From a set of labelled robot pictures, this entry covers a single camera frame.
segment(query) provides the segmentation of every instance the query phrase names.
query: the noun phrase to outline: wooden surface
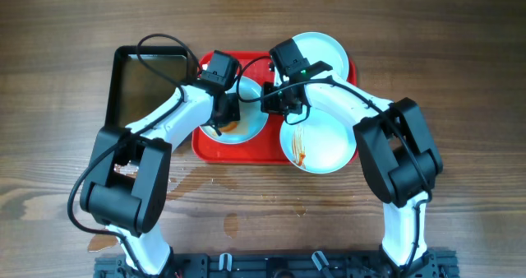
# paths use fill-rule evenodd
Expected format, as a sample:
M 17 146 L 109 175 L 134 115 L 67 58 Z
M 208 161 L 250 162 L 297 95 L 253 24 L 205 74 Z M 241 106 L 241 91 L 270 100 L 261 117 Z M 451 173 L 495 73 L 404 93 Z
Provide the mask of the wooden surface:
M 119 252 L 88 253 L 92 236 L 66 216 L 117 47 L 164 32 L 200 57 L 309 30 L 348 50 L 364 90 L 422 107 L 445 166 L 428 244 L 457 250 L 462 276 L 526 273 L 524 0 L 0 0 L 0 276 L 89 277 L 95 257 Z M 160 224 L 176 253 L 381 242 L 381 203 L 359 160 L 312 175 L 205 164 L 186 143 L 170 177 Z

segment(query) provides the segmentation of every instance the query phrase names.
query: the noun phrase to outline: red tray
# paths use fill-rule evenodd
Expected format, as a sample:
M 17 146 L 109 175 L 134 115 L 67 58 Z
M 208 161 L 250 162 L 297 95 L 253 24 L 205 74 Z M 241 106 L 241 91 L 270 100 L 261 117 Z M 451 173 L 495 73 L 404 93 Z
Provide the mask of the red tray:
M 226 52 L 234 56 L 245 66 L 252 59 L 269 55 L 268 52 Z M 213 52 L 207 53 L 201 59 L 201 65 L 207 64 L 212 58 Z M 265 81 L 274 82 L 274 73 L 269 70 L 270 60 L 260 60 L 243 74 L 260 85 Z M 356 85 L 356 68 L 349 59 L 348 82 Z M 238 145 L 225 145 L 208 138 L 200 128 L 192 133 L 191 147 L 196 155 L 208 163 L 231 163 L 231 164 L 291 164 L 287 159 L 281 145 L 279 144 L 279 130 L 284 118 L 276 114 L 270 114 L 265 127 L 259 134 L 247 142 Z M 357 152 L 349 163 L 357 157 Z

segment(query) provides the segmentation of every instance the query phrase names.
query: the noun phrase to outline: black mounting base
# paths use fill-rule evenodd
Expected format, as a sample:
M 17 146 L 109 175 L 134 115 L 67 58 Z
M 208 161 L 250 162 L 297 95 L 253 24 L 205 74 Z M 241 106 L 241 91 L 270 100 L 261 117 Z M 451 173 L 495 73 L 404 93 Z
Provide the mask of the black mounting base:
M 327 270 L 318 271 L 311 255 L 235 255 L 209 257 L 206 254 L 174 254 L 162 277 L 180 278 L 373 278 L 396 277 L 380 251 L 325 254 Z M 459 268 L 453 251 L 429 249 L 414 263 L 411 278 L 458 278 Z M 94 278 L 132 278 L 125 256 L 96 258 Z

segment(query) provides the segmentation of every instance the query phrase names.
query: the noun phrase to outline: wooden table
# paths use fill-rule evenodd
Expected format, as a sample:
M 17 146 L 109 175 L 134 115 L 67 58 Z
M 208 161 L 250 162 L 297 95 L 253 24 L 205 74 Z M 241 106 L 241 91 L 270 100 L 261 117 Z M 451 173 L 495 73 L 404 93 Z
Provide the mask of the wooden table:
M 117 47 L 164 32 L 200 57 L 309 30 L 348 50 L 364 90 L 422 107 L 445 166 L 427 243 L 457 250 L 462 276 L 526 273 L 524 0 L 0 0 L 0 276 L 87 277 L 120 252 L 88 253 L 66 216 Z M 206 164 L 186 143 L 170 177 L 176 253 L 375 249 L 384 233 L 359 160 L 312 175 Z

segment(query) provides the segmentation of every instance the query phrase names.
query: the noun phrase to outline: white plate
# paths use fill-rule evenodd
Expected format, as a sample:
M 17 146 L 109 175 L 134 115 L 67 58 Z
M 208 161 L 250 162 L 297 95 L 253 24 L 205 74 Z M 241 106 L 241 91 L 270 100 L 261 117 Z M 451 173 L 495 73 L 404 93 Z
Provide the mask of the white plate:
M 290 115 L 294 123 L 305 115 Z M 327 174 L 344 167 L 356 151 L 352 129 L 347 129 L 329 114 L 311 108 L 306 121 L 290 126 L 281 125 L 281 149 L 298 168 L 314 174 Z
M 344 47 L 336 39 L 320 32 L 306 32 L 294 36 L 293 40 L 310 64 L 323 61 L 331 65 L 342 79 L 347 80 L 348 56 Z M 277 84 L 281 83 L 277 71 L 274 80 Z
M 234 85 L 227 93 L 235 93 Z M 244 99 L 253 99 L 261 95 L 261 86 L 248 77 L 242 76 L 239 83 L 239 94 Z M 251 140 L 265 126 L 269 114 L 261 112 L 261 102 L 244 103 L 239 101 L 240 119 L 238 126 L 228 132 L 222 132 L 218 136 L 215 130 L 210 126 L 201 127 L 203 133 L 212 140 L 224 144 L 239 144 Z

